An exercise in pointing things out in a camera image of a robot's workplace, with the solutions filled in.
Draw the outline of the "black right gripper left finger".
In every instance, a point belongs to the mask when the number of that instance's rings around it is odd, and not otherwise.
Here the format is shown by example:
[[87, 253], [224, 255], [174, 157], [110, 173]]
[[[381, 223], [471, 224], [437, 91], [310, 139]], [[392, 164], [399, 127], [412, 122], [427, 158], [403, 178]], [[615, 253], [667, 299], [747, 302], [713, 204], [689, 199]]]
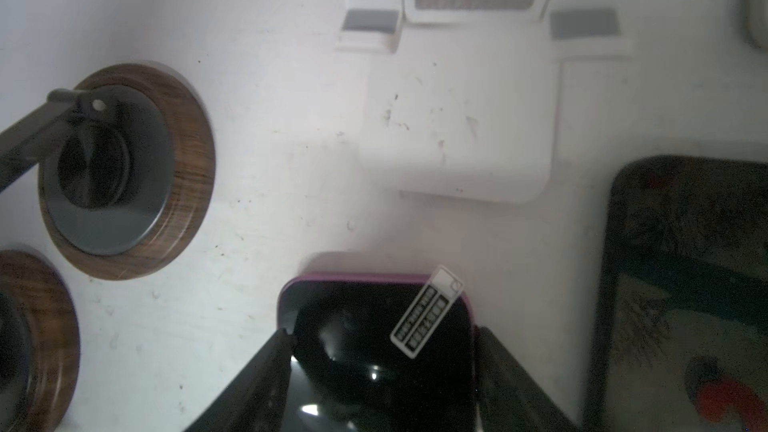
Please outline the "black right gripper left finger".
[[278, 431], [286, 407], [295, 339], [277, 330], [189, 431]]

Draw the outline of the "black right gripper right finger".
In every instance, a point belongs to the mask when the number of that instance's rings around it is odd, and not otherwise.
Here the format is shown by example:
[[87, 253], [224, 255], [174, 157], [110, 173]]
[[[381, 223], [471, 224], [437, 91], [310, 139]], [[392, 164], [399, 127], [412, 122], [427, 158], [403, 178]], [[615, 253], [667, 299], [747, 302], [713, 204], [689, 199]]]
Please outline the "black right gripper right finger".
[[477, 406], [485, 431], [577, 431], [487, 327], [475, 332]]

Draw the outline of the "black phone with sticker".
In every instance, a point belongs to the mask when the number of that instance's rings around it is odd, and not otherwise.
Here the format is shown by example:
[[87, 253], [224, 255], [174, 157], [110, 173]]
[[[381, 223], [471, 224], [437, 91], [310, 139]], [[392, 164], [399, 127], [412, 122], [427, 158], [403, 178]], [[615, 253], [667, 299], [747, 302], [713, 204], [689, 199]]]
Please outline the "black phone with sticker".
[[612, 181], [588, 431], [767, 427], [767, 167], [662, 155]]

